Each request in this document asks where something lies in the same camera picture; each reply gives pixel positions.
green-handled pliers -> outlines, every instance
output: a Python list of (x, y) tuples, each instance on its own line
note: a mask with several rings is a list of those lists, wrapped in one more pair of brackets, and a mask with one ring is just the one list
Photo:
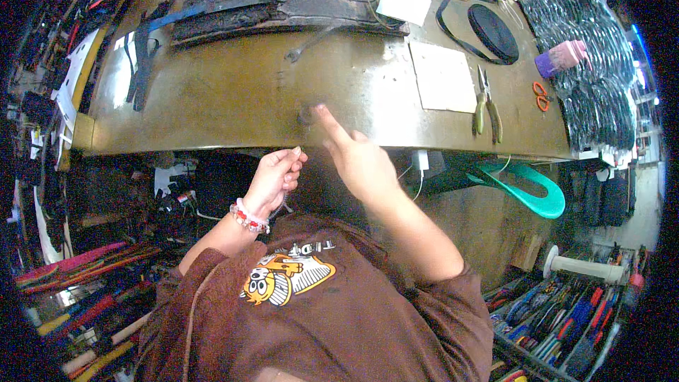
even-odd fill
[(490, 86), (488, 85), (488, 76), (485, 70), (479, 70), (479, 86), (481, 91), (476, 95), (476, 113), (474, 114), (474, 127), (479, 134), (483, 133), (483, 109), (488, 106), (488, 113), (490, 114), (490, 124), (493, 127), (493, 143), (503, 142), (503, 122), (500, 120), (497, 106), (490, 98)]

orange scissors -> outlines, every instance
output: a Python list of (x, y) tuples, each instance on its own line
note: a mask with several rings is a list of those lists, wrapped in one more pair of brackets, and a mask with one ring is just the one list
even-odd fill
[(538, 108), (540, 108), (542, 112), (547, 112), (549, 109), (549, 102), (552, 102), (554, 99), (547, 95), (545, 88), (537, 81), (533, 81), (533, 93), (536, 95), (535, 102), (538, 104)]

finger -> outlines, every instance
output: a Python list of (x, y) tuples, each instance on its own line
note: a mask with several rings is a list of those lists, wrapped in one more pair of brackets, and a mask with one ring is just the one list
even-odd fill
[(285, 182), (285, 183), (294, 182), (295, 180), (297, 180), (299, 178), (299, 176), (300, 176), (300, 172), (288, 173), (284, 176), (283, 182)]
[(280, 163), (285, 157), (287, 157), (291, 151), (291, 149), (276, 150), (275, 152), (271, 152), (268, 155), (264, 155), (261, 160), (266, 165), (273, 167)]
[(356, 141), (360, 142), (360, 143), (365, 143), (365, 142), (367, 142), (367, 141), (370, 141), (370, 140), (368, 139), (368, 136), (366, 136), (365, 134), (359, 132), (358, 130), (353, 130), (353, 131), (351, 132), (351, 138), (352, 138), (353, 140), (356, 140)]
[(295, 147), (293, 150), (288, 150), (287, 155), (280, 160), (276, 167), (278, 167), (283, 173), (290, 171), (290, 168), (300, 159), (301, 148), (299, 146)]
[(328, 111), (325, 105), (318, 105), (314, 109), (316, 114), (318, 114), (318, 122), (338, 147), (342, 147), (351, 141), (346, 130), (335, 120), (335, 117)]
[(283, 190), (284, 191), (290, 192), (290, 191), (294, 191), (296, 188), (297, 188), (297, 181), (296, 180), (293, 180), (290, 183), (283, 183)]

hand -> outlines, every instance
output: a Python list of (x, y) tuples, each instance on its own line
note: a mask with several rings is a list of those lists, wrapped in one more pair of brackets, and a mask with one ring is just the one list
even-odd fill
[(254, 217), (266, 220), (280, 206), (286, 192), (297, 187), (302, 165), (309, 157), (301, 148), (276, 150), (262, 157), (243, 206)]
[(374, 208), (403, 192), (384, 149), (356, 130), (349, 136), (325, 105), (316, 106), (315, 111), (328, 136), (323, 146), (330, 151), (337, 173), (358, 200)]

cartoon graphic print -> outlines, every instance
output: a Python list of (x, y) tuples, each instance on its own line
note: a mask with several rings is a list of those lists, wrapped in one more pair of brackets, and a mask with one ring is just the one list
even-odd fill
[(315, 256), (271, 254), (259, 260), (243, 285), (241, 298), (260, 305), (269, 301), (282, 306), (293, 294), (304, 293), (335, 274), (335, 266)]

